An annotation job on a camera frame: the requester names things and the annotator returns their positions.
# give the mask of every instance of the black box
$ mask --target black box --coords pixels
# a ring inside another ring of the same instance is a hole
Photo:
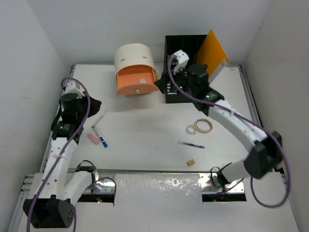
[[[165,50],[164,50],[164,67],[163,72],[168,70],[168,60],[174,52],[178,50],[184,51],[188,54],[190,60],[188,65],[195,64],[197,60],[197,53],[202,46],[207,35],[167,35],[165,36]],[[192,102],[184,95],[179,93],[173,84],[168,81],[168,91],[165,94],[166,103],[186,103]]]

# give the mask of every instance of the gray wall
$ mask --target gray wall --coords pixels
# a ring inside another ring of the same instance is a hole
[[[273,0],[245,65],[264,126],[283,136],[300,231],[309,231],[308,38],[309,1]]]
[[[0,3],[0,231],[39,171],[67,70],[26,0]]]
[[[213,29],[232,62],[249,53],[271,0],[28,0],[65,64],[113,63],[144,43],[163,62],[165,35]]]

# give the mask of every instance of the eraser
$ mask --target eraser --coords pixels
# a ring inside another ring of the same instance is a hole
[[[100,143],[100,139],[98,139],[96,136],[94,136],[91,133],[87,134],[87,137],[95,144],[98,145]]]
[[[188,164],[188,166],[191,166],[191,165],[195,164],[194,159],[189,160],[189,161],[187,162],[187,164]]]

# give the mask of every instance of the pink object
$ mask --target pink object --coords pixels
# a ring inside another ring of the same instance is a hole
[[[91,133],[87,134],[87,137],[95,144],[98,145],[100,143],[100,139],[98,139],[96,136],[94,136]]]

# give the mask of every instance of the tape roll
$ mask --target tape roll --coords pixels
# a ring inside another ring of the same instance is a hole
[[[201,128],[199,128],[199,127],[197,126],[197,123],[198,123],[198,122],[206,122],[206,123],[210,126],[210,129],[209,129],[209,130],[202,130]],[[209,133],[209,132],[212,131],[212,123],[209,122],[207,119],[201,118],[201,119],[196,120],[195,123],[194,123],[194,126],[195,126],[196,130],[197,130],[198,132],[200,132],[200,133],[206,134],[206,133]]]
[[[185,129],[185,131],[186,131],[188,134],[196,134],[197,129],[195,128],[194,125],[189,125],[189,126],[187,126],[187,128]]]

